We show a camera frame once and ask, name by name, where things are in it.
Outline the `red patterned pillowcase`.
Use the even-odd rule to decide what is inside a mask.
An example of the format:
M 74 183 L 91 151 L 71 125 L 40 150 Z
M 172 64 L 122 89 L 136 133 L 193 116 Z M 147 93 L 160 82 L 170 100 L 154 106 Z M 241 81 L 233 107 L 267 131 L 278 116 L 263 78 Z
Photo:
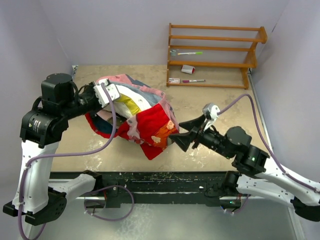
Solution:
M 115 136 L 138 144 L 144 155 L 153 160 L 172 144 L 169 135 L 179 132 L 179 124 L 166 94 L 127 74 L 104 76 L 98 80 L 104 78 L 108 78 L 112 84 L 128 87 L 142 95 L 151 105 L 151 108 L 128 119 L 115 112 Z

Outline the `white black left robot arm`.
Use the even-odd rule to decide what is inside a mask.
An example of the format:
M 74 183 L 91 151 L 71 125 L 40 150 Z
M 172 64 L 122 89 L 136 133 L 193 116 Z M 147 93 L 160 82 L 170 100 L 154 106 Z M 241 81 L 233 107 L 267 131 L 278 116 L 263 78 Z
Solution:
M 79 88 L 71 75 L 54 73 L 41 83 L 41 96 L 21 121 L 22 164 L 16 195 L 3 206 L 12 217 L 25 216 L 33 226 L 57 220 L 68 203 L 86 193 L 103 191 L 99 173 L 85 170 L 65 185 L 49 186 L 54 154 L 69 127 L 68 121 L 101 110 L 95 83 Z

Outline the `white yellow pillow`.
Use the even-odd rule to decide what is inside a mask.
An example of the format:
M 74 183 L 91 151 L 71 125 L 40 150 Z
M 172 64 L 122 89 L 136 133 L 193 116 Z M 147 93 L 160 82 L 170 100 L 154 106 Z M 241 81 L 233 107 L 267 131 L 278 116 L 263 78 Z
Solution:
M 150 109 L 152 106 L 141 94 L 134 92 L 123 85 L 116 85 L 120 98 L 113 101 L 117 114 L 126 119 L 130 119 L 136 114 Z

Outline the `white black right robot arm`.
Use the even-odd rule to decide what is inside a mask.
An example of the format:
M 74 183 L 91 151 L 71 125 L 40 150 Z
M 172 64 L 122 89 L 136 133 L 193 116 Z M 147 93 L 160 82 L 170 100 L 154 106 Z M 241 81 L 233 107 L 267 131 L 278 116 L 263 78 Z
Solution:
M 222 135 L 215 127 L 205 129 L 204 115 L 180 126 L 185 133 L 171 134 L 170 139 L 184 152 L 203 145 L 217 154 L 232 159 L 236 172 L 228 173 L 222 190 L 228 196 L 237 192 L 263 197 L 294 209 L 309 221 L 320 220 L 320 184 L 276 162 L 264 150 L 251 144 L 252 137 L 240 126 L 234 126 Z

